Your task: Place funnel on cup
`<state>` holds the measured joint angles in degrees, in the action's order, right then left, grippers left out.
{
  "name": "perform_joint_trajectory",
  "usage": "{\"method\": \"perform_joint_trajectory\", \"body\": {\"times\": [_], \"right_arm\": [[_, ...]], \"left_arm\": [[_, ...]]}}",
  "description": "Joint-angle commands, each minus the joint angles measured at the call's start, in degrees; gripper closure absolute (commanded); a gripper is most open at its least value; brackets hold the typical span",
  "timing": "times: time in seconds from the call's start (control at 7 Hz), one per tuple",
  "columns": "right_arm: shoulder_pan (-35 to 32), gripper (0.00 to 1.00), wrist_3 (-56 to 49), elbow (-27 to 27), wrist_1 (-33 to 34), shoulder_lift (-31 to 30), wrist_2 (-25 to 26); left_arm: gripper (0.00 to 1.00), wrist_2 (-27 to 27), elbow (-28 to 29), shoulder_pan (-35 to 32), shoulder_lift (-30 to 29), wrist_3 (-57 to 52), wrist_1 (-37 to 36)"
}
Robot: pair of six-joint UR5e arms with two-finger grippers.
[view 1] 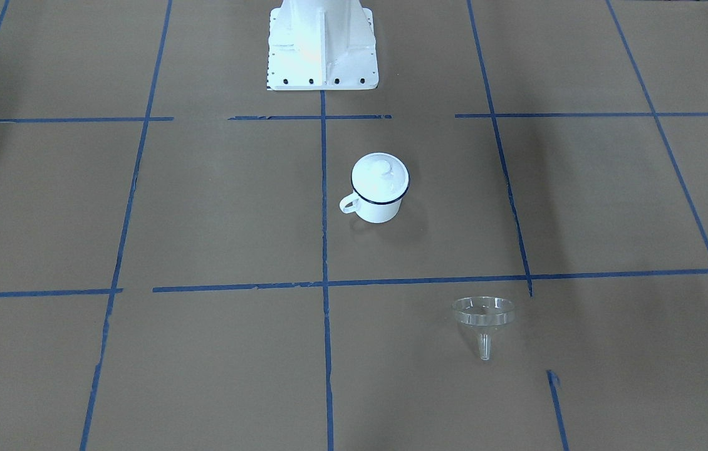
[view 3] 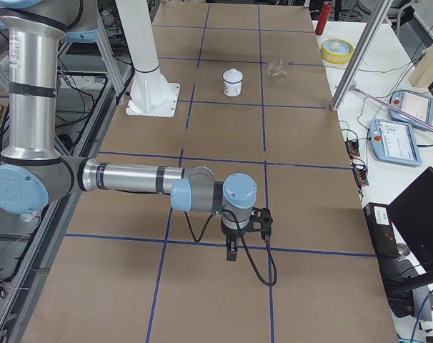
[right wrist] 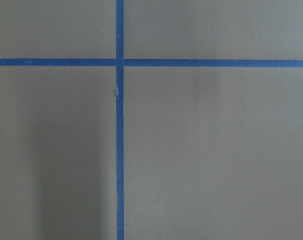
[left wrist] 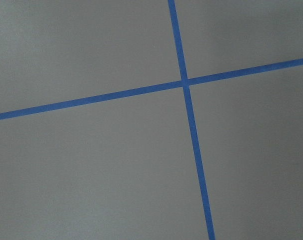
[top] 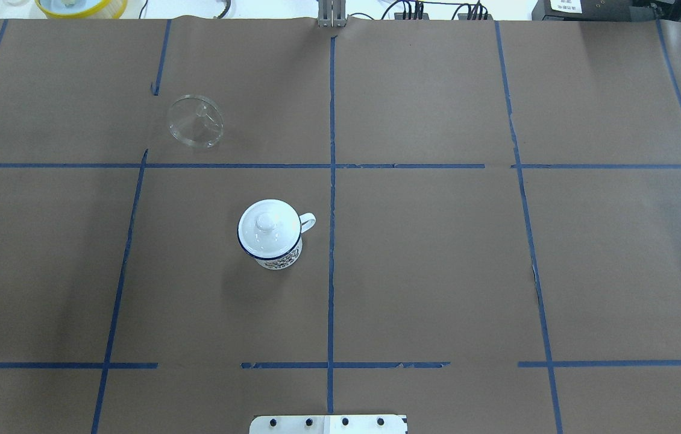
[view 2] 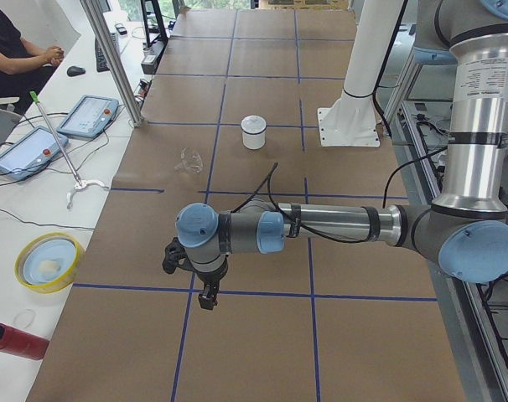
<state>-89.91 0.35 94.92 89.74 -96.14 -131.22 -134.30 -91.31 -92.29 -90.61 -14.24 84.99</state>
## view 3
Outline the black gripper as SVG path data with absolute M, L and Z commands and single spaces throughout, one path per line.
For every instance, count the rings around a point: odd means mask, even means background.
M 227 226 L 222 226 L 222 232 L 226 236 L 226 247 L 227 247 L 227 261 L 237 260 L 237 241 L 241 236 L 241 231 L 238 229 L 232 229 Z

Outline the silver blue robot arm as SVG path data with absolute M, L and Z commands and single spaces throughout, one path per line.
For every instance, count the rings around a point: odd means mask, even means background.
M 95 189 L 165 194 L 182 212 L 222 218 L 227 259 L 253 228 L 255 181 L 236 173 L 218 182 L 206 167 L 102 163 L 63 156 L 54 146 L 59 42 L 99 35 L 95 1 L 1 1 L 9 30 L 9 145 L 1 153 L 0 207 L 29 214 L 75 192 Z

